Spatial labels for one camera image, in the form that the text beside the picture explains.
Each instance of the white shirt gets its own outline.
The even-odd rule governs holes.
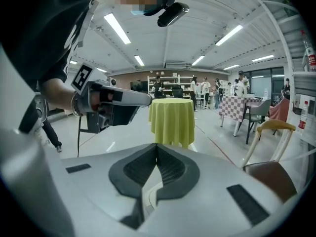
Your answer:
[[[202,94],[209,94],[211,84],[207,81],[202,82]]]
[[[191,88],[190,91],[193,91],[195,94],[197,94],[197,85],[195,81],[191,82]]]

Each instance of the cable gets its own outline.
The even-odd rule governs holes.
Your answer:
[[[80,129],[81,129],[81,117],[79,117],[79,125],[78,125],[78,139],[77,139],[77,158],[79,157],[79,143],[80,143]]]

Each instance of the round table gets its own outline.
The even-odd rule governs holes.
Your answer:
[[[194,142],[193,101],[181,98],[155,99],[149,109],[155,143],[182,145]]]

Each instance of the pink cloth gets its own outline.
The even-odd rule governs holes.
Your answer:
[[[277,119],[277,120],[282,120],[286,122],[289,107],[290,107],[290,100],[283,98],[281,102],[278,103],[278,105],[274,107],[270,107],[269,119]]]

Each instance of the white floor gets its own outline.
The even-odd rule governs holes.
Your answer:
[[[110,127],[99,134],[81,133],[79,156],[99,155],[152,143],[154,135],[150,131],[148,114],[149,108],[143,108],[138,111],[132,123],[127,126]],[[220,127],[219,115],[216,110],[198,108],[195,116],[195,141],[189,149],[216,156],[240,166],[254,138],[254,132],[251,132],[249,143],[246,145],[247,120],[242,124],[237,137],[234,137],[236,121],[226,118],[223,127]],[[78,121],[77,117],[71,116],[52,123],[59,140],[63,144],[60,158],[77,157]],[[81,127],[85,128],[85,126],[86,120],[83,118]],[[280,135],[273,136],[272,131],[264,131],[249,163],[269,161],[277,148],[279,140]],[[297,189],[301,189],[303,183],[300,177],[301,165],[302,161],[296,161],[288,167],[296,169],[294,174],[289,174]],[[158,181],[158,177],[152,180],[150,185],[146,185],[147,189],[157,184]]]

